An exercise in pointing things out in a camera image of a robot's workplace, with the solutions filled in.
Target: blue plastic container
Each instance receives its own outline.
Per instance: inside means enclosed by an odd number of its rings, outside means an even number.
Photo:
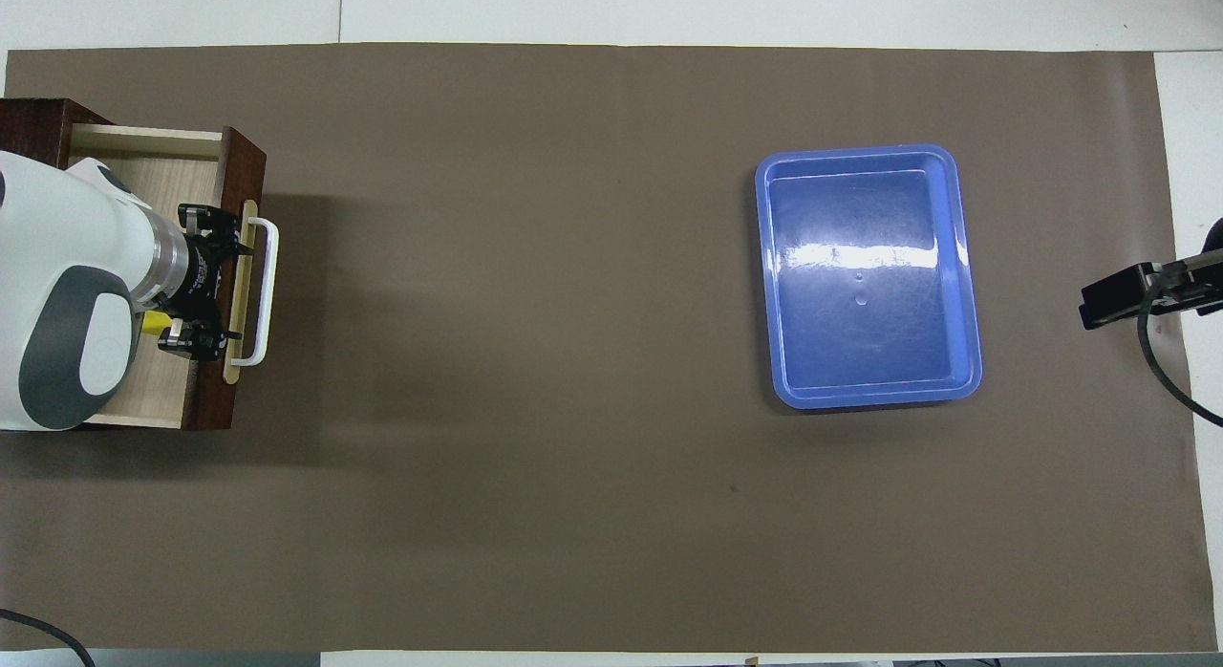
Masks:
[[[756,171],[773,387],[790,406],[965,398],[981,343],[955,160],[931,144]]]

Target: black wire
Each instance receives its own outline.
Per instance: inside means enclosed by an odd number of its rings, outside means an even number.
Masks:
[[[7,619],[10,622],[16,622],[18,624],[26,624],[27,627],[38,629],[44,634],[53,635],[57,640],[62,641],[68,647],[71,647],[72,652],[77,654],[77,657],[81,658],[81,663],[84,665],[84,667],[95,667],[93,663],[93,657],[89,657],[89,651],[86,650],[83,645],[81,645],[81,641],[75,640],[72,634],[65,632],[64,629],[60,629],[59,627],[54,624],[48,624],[46,622],[43,622],[43,619],[37,619],[28,614],[22,614],[21,612],[13,612],[12,609],[5,609],[2,607],[0,607],[0,619]]]
[[[1164,373],[1163,367],[1159,366],[1159,360],[1155,357],[1155,351],[1151,349],[1151,338],[1147,333],[1147,319],[1151,315],[1151,307],[1155,306],[1155,300],[1157,300],[1162,293],[1163,285],[1159,280],[1156,280],[1153,285],[1147,288],[1146,294],[1142,296],[1142,304],[1139,305],[1139,345],[1142,348],[1142,359],[1146,359],[1147,366],[1151,367],[1151,372],[1155,373],[1159,384],[1172,393],[1172,397],[1177,398],[1177,401],[1188,406],[1194,414],[1223,428],[1223,416],[1212,412],[1194,401],[1194,398],[1186,395],[1180,388],[1177,387],[1177,383],[1173,383],[1172,378]]]

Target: white tile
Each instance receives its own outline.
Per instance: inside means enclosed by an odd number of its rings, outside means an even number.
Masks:
[[[0,0],[0,56],[5,49],[316,44],[335,42],[339,28],[340,0]]]
[[[1177,256],[1202,248],[1211,225],[1223,218],[1223,53],[1156,54],[1159,105],[1172,187]],[[1158,256],[1152,255],[1155,261]],[[1223,312],[1181,316],[1191,394],[1223,412]],[[1223,428],[1195,419],[1197,477],[1202,488],[1206,548],[1214,581],[1216,628],[1223,629]],[[1223,644],[1223,632],[1219,633]]]
[[[345,42],[1223,48],[1223,0],[344,0]]]

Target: brown paper sheet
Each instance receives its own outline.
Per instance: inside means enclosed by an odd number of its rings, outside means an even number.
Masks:
[[[0,439],[4,606],[111,647],[1216,647],[1190,417],[1075,311],[1173,255],[1150,54],[15,51],[7,82],[240,129],[284,247],[235,430]],[[981,390],[788,410],[752,170],[905,142],[959,162]]]

